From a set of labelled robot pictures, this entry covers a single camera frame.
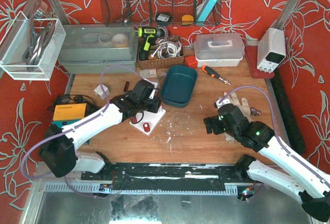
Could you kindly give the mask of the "white timer switch box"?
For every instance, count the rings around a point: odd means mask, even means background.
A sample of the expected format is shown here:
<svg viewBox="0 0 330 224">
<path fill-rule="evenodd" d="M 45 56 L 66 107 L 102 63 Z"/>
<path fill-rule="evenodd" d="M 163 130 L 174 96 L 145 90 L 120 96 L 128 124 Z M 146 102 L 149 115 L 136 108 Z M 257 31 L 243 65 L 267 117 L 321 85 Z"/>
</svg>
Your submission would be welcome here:
<svg viewBox="0 0 330 224">
<path fill-rule="evenodd" d="M 224 133 L 223 135 L 225 137 L 225 140 L 228 141 L 228 142 L 234 143 L 236 141 L 235 138 L 233 138 L 232 136 L 230 136 L 227 133 Z"/>
</svg>

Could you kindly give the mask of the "red large spring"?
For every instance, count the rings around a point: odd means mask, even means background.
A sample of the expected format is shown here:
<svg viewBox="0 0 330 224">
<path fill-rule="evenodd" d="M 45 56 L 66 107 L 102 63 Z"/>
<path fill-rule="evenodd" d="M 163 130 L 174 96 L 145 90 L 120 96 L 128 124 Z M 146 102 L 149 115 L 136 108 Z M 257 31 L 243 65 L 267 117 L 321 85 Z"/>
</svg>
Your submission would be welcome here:
<svg viewBox="0 0 330 224">
<path fill-rule="evenodd" d="M 149 123 L 144 123 L 143 124 L 143 130 L 144 130 L 145 133 L 149 133 L 150 132 L 151 127 L 150 127 Z"/>
</svg>

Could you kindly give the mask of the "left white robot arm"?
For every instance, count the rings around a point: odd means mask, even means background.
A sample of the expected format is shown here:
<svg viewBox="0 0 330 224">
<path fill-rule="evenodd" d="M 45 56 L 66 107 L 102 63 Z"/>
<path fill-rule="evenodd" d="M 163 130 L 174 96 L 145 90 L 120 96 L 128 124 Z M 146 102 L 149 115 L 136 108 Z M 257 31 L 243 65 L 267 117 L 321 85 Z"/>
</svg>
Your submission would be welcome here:
<svg viewBox="0 0 330 224">
<path fill-rule="evenodd" d="M 79 147 L 105 129 L 138 113 L 157 113 L 161 100 L 155 92 L 155 85 L 142 79 L 132 90 L 110 99 L 104 107 L 89 116 L 61 128 L 51 125 L 46 131 L 46 142 L 40 147 L 40 157 L 57 178 L 72 171 L 100 173 L 108 163 L 106 157 L 100 152 L 79 151 Z"/>
</svg>

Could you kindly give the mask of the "dark green plastic tray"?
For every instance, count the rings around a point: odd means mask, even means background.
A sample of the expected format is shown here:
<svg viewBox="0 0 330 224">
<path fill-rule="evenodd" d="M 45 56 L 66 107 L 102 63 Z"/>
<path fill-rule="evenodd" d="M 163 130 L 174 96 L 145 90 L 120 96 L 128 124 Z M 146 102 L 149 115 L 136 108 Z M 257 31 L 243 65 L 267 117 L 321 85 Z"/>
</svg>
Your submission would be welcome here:
<svg viewBox="0 0 330 224">
<path fill-rule="evenodd" d="M 185 108 L 192 98 L 197 77 L 198 73 L 193 68 L 171 66 L 160 90 L 162 102 L 172 107 Z"/>
</svg>

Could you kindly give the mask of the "red spring front tray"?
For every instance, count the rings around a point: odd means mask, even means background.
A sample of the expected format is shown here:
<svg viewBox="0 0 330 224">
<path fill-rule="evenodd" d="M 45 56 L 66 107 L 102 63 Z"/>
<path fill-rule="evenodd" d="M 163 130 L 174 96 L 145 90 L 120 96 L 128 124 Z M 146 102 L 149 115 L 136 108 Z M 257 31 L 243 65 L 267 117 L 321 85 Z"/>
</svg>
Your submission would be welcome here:
<svg viewBox="0 0 330 224">
<path fill-rule="evenodd" d="M 135 116 L 131 117 L 130 121 L 131 121 L 132 124 L 136 124 L 137 123 L 137 118 Z"/>
</svg>

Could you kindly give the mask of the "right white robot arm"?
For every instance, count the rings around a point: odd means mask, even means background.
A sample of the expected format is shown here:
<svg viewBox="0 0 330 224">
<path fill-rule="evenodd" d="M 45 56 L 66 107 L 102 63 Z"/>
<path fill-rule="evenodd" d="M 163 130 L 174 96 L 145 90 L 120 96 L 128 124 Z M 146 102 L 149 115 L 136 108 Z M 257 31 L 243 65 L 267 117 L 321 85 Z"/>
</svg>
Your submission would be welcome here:
<svg viewBox="0 0 330 224">
<path fill-rule="evenodd" d="M 235 164 L 240 180 L 250 178 L 267 184 L 296 200 L 314 219 L 329 221 L 329 174 L 291 149 L 272 128 L 249 121 L 233 104 L 219 106 L 216 116 L 203 121 L 208 134 L 227 134 L 281 168 L 281 171 L 270 168 L 244 154 Z"/>
</svg>

